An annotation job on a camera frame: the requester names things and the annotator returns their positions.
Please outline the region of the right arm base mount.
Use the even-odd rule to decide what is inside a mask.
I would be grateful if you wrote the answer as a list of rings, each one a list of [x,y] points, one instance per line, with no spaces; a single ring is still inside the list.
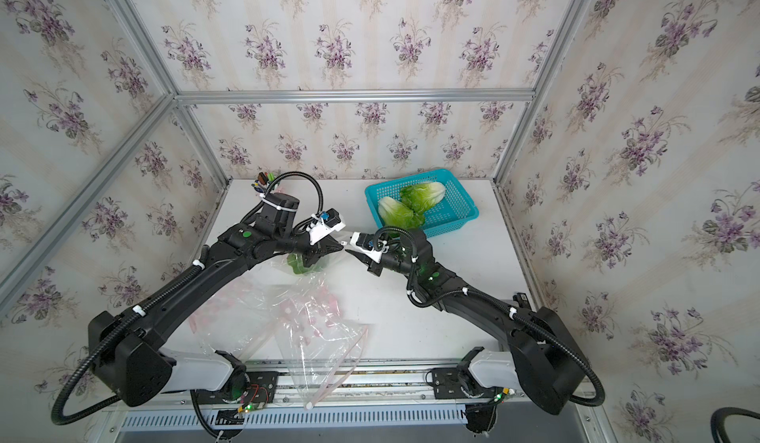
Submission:
[[[500,403],[520,384],[512,355],[474,347],[454,367],[427,372],[426,384],[435,399],[488,399]]]

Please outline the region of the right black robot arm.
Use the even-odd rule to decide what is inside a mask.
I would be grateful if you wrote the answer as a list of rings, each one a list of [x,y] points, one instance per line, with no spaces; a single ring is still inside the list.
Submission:
[[[521,293],[506,302],[468,284],[435,259],[423,231],[386,226],[355,232],[348,253],[375,276],[385,270],[404,276],[407,299],[416,308],[453,314],[499,342],[498,352],[476,347],[460,361],[458,379],[467,393],[518,388],[553,415],[568,403],[605,403],[601,378],[556,312],[546,306],[533,310]]]

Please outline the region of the teal plastic basket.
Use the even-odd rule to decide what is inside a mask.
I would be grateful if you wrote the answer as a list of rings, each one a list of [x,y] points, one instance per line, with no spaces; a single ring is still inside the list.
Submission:
[[[469,193],[445,169],[369,186],[365,198],[379,226],[418,228],[427,237],[455,231],[479,217]]]

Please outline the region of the chinese cabbage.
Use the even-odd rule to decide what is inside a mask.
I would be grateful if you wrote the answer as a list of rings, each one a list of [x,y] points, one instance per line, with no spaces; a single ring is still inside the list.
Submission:
[[[400,190],[401,202],[415,211],[425,213],[444,198],[447,189],[439,182],[427,182],[405,186]]]
[[[286,258],[286,263],[291,268],[292,273],[298,276],[322,272],[325,268],[320,263],[306,266],[303,256],[298,253],[289,254]]]
[[[400,203],[391,197],[380,199],[377,210],[378,215],[385,226],[395,226],[401,229],[412,230],[422,228],[426,221],[421,213],[416,213],[403,203]]]

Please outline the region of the zip-top bag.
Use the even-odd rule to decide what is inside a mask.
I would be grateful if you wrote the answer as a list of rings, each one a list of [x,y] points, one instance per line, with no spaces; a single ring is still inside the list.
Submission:
[[[350,255],[346,247],[350,244],[352,234],[349,231],[334,231],[317,242],[314,250],[307,254],[292,252],[281,261],[284,272],[297,277],[324,273],[326,270],[344,262]]]
[[[310,411],[352,375],[369,327],[344,318],[338,298],[320,281],[277,287],[270,310],[275,342]]]
[[[191,314],[189,329],[207,353],[226,351],[245,362],[279,359],[271,307],[278,293],[297,282],[296,275],[269,265],[246,272]]]

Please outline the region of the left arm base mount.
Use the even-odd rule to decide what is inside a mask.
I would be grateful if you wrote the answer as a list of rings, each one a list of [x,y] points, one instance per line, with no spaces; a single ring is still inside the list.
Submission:
[[[233,371],[228,381],[217,391],[198,390],[199,405],[237,405],[243,411],[257,411],[274,402],[279,374],[271,371],[249,371],[237,357],[225,351],[215,354],[228,361]]]

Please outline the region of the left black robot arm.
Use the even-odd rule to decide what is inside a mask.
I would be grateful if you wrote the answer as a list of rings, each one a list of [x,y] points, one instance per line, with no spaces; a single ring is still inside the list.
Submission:
[[[173,352],[165,344],[198,308],[255,266],[290,253],[305,265],[342,251],[332,236],[344,228],[340,214],[326,209],[295,221],[300,202],[277,191],[276,177],[260,202],[192,264],[160,290],[113,316],[101,312],[88,324],[89,354],[63,384],[51,421],[68,425],[122,401],[139,407],[160,394],[205,391],[223,401],[239,401],[249,387],[247,367],[233,354]]]

